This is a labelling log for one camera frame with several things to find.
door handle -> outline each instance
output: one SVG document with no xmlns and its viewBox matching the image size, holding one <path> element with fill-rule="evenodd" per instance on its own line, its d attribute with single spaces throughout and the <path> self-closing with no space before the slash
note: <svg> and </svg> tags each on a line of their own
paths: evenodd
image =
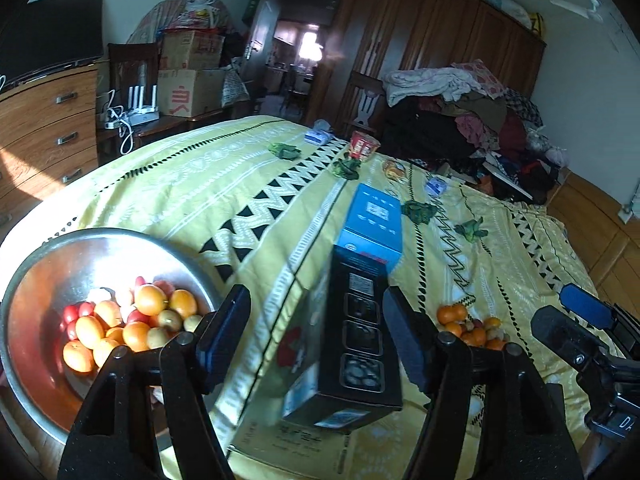
<svg viewBox="0 0 640 480">
<path fill-rule="evenodd" d="M 77 138 L 78 138 L 78 132 L 73 132 L 72 134 L 68 134 L 68 136 L 66 137 L 60 137 L 58 140 L 56 140 L 56 145 L 62 146 L 62 144 L 66 144 Z"/>
<path fill-rule="evenodd" d="M 71 99 L 77 99 L 77 98 L 78 98 L 78 92 L 71 92 L 69 94 L 59 95 L 58 97 L 56 97 L 56 104 L 60 105 L 67 101 L 71 101 Z"/>
<path fill-rule="evenodd" d="M 82 175 L 82 168 L 78 168 L 72 174 L 62 177 L 62 184 L 67 184 Z"/>
</svg>

blue box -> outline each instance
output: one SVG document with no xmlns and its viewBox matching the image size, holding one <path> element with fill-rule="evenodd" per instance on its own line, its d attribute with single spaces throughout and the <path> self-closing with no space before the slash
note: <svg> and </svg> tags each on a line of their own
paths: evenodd
<svg viewBox="0 0 640 480">
<path fill-rule="evenodd" d="M 336 245 L 382 262 L 391 272 L 402 256 L 400 201 L 360 184 Z"/>
</svg>

patterned bedspread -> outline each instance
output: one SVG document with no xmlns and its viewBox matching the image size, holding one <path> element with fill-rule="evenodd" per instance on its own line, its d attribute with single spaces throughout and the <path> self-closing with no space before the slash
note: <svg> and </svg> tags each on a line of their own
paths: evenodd
<svg viewBox="0 0 640 480">
<path fill-rule="evenodd" d="M 401 202 L 431 202 L 438 208 L 428 225 L 403 219 L 404 253 L 390 282 L 402 288 L 416 310 L 433 318 L 442 304 L 459 301 L 474 317 L 499 317 L 542 377 L 564 386 L 568 427 L 581 444 L 587 435 L 582 422 L 587 397 L 571 368 L 541 346 L 529 327 L 538 308 L 559 307 L 563 284 L 574 282 L 595 294 L 562 224 L 543 210 L 499 202 L 453 182 L 440 199 L 430 198 L 425 171 L 403 163 L 404 177 L 389 180 L 382 171 L 383 155 L 362 166 L 358 181 L 347 182 L 328 171 L 345 142 L 318 148 L 304 142 L 304 132 L 277 118 L 245 118 L 156 142 L 94 171 L 42 203 L 9 234 L 0 248 L 0 296 L 21 261 L 43 242 L 97 226 L 171 241 L 199 262 L 222 293 L 245 284 L 253 298 L 252 317 L 211 412 L 226 447 L 364 182 Z M 294 144 L 302 157 L 279 160 L 267 149 L 271 142 Z M 482 241 L 469 243 L 456 234 L 456 224 L 479 218 L 488 231 Z M 426 402 L 406 378 L 403 387 L 402 412 L 358 430 L 352 478 L 401 478 Z M 480 388 L 475 393 L 482 397 Z M 472 473 L 480 419 L 468 425 L 460 478 Z M 176 476 L 171 449 L 163 452 L 163 461 L 167 473 Z M 259 467 L 255 463 L 255 477 L 265 478 Z M 280 477 L 273 470 L 270 475 Z M 290 477 L 282 472 L 282 478 Z"/>
</svg>

stainless steel basin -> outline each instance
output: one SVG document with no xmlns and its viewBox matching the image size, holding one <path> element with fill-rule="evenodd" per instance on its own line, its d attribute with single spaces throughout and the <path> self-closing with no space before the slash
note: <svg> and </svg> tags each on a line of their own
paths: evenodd
<svg viewBox="0 0 640 480">
<path fill-rule="evenodd" d="M 92 377 L 62 361 L 65 305 L 91 288 L 166 279 L 193 293 L 201 314 L 222 300 L 211 280 L 171 245 L 123 229 L 85 229 L 34 251 L 14 274 L 0 306 L 0 357 L 9 384 L 33 420 L 64 443 Z"/>
</svg>

black tv screen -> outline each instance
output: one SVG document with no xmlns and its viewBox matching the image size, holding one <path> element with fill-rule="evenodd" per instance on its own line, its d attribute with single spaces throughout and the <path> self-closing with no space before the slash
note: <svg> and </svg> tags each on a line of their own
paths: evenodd
<svg viewBox="0 0 640 480">
<path fill-rule="evenodd" d="M 94 62 L 104 54 L 102 0 L 37 0 L 0 36 L 4 90 L 35 77 Z"/>
</svg>

